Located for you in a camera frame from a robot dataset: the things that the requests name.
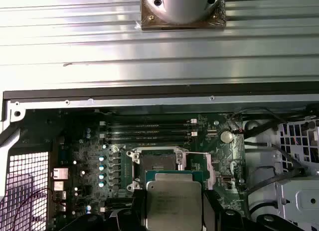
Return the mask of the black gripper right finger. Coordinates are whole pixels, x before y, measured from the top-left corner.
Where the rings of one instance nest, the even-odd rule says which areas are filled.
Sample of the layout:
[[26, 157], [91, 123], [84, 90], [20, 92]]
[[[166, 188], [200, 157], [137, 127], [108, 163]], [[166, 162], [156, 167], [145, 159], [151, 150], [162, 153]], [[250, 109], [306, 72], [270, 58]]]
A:
[[217, 192], [203, 192], [203, 224], [208, 231], [297, 231], [293, 223], [273, 214], [259, 215], [251, 221], [235, 210], [224, 209]]

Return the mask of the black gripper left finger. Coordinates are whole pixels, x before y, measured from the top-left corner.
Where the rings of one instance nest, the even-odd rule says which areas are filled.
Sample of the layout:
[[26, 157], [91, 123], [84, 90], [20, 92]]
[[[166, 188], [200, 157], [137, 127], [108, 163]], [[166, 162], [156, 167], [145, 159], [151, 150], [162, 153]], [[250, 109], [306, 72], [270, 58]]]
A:
[[62, 228], [63, 231], [145, 231], [142, 224], [146, 209], [146, 191], [135, 190], [130, 208], [110, 211], [104, 216], [85, 214]]

